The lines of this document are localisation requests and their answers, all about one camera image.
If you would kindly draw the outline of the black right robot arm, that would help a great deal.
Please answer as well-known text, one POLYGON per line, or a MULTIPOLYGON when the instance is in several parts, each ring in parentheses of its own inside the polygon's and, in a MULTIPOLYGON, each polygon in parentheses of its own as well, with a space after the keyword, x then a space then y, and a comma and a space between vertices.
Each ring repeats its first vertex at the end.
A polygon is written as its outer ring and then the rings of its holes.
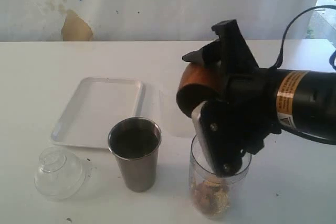
POLYGON ((219 177, 235 175, 246 153, 257 154, 270 134, 290 132, 335 144, 335 74, 262 68, 236 20, 212 27, 217 39, 183 56, 176 94, 191 118, 203 154, 219 177))

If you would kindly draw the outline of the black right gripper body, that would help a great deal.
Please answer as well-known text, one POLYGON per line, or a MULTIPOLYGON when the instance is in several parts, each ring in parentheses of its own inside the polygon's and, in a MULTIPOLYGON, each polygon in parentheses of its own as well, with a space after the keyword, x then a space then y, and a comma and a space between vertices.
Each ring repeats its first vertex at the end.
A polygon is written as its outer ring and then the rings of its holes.
POLYGON ((220 75, 222 101, 226 104, 225 119, 245 152, 258 153, 270 133, 281 130, 274 125, 269 108, 269 71, 260 68, 238 27, 237 20, 225 20, 212 31, 221 42, 220 75))

